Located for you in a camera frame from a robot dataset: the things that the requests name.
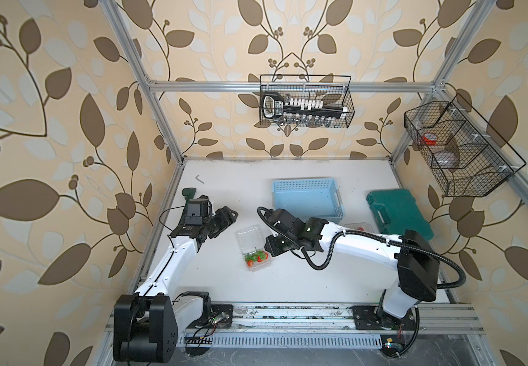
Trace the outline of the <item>clear clamshell container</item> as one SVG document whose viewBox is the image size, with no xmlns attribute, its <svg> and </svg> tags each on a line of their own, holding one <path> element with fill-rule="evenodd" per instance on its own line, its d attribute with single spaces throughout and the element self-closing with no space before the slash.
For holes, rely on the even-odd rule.
<svg viewBox="0 0 528 366">
<path fill-rule="evenodd" d="M 265 237 L 263 231 L 260 229 L 259 225 L 254 225 L 251 227 L 246 227 L 242 230 L 239 230 L 235 233 L 237 244 L 240 248 L 241 256 L 244 260 L 244 255 L 251 253 L 256 250 L 265 250 Z M 264 268 L 272 263 L 272 256 L 269 252 L 269 261 L 266 264 L 258 266 L 256 268 L 247 268 L 249 271 L 256 271 L 258 269 Z"/>
<path fill-rule="evenodd" d="M 366 222 L 343 224 L 343 227 L 345 227 L 348 230 L 358 230 L 358 231 L 364 231 L 367 233 L 377 233 L 374 227 L 370 223 L 366 223 Z"/>
</svg>

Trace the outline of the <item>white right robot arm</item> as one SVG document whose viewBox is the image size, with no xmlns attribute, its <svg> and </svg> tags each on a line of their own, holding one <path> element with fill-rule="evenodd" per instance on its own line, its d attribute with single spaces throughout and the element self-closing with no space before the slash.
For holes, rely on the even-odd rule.
<svg viewBox="0 0 528 366">
<path fill-rule="evenodd" d="M 434 302 L 439 290 L 459 288 L 466 282 L 460 265 L 435 253 L 413 230 L 402 236 L 375 234 L 318 217 L 304 222 L 285 209 L 258 207 L 256 213 L 273 232 L 265 244 L 273 257 L 293 253 L 315 271 L 323 271 L 335 253 L 342 253 L 395 269 L 398 279 L 378 302 L 378 318 L 401 320 L 419 303 Z"/>
</svg>

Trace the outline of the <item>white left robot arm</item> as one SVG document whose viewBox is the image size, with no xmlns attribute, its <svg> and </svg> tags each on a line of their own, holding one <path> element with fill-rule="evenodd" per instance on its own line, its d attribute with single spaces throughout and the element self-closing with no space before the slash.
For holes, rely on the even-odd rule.
<svg viewBox="0 0 528 366">
<path fill-rule="evenodd" d="M 114 306 L 115 361 L 167 363 L 189 327 L 212 335 L 218 326 L 231 325 L 233 306 L 213 305 L 207 291 L 176 290 L 201 245 L 237 217 L 229 207 L 213 210 L 206 198 L 185 205 L 179 224 L 163 236 L 169 245 L 165 256 L 133 294 L 120 296 Z"/>
</svg>

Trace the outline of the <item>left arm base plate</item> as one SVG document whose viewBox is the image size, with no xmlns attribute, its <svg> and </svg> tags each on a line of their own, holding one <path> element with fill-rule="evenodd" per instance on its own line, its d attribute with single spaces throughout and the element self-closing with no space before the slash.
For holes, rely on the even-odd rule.
<svg viewBox="0 0 528 366">
<path fill-rule="evenodd" d="M 187 303 L 176 303 L 173 310 L 179 332 L 208 326 L 219 316 L 223 318 L 217 322 L 217 329 L 229 329 L 233 322 L 234 308 L 231 304 L 216 303 L 206 307 L 200 300 L 193 299 Z"/>
</svg>

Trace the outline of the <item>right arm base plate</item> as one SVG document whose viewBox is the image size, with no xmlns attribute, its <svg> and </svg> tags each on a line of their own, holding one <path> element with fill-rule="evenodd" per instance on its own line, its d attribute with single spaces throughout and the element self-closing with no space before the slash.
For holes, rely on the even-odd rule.
<svg viewBox="0 0 528 366">
<path fill-rule="evenodd" d="M 417 318 L 411 310 L 398 319 L 378 309 L 378 306 L 358 305 L 351 307 L 353 321 L 357 330 L 415 330 Z"/>
</svg>

